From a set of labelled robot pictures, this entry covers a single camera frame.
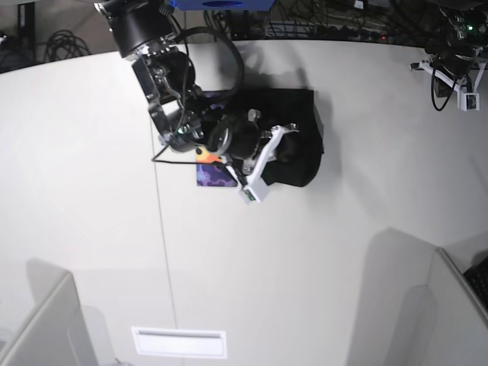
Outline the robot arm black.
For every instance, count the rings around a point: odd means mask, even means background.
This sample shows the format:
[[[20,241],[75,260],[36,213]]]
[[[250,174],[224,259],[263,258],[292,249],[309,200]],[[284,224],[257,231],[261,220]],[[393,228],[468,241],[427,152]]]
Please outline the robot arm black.
[[[164,1],[98,1],[95,7],[131,64],[163,150],[209,152],[210,160],[196,163],[207,185],[306,184],[298,126],[281,117],[290,93],[245,87],[245,65],[234,42],[220,37],[236,63],[233,85],[205,92],[188,41],[215,35],[214,29],[177,26]]]
[[[431,96],[448,99],[456,91],[475,93],[487,68],[486,1],[431,1],[438,25],[426,41]]]

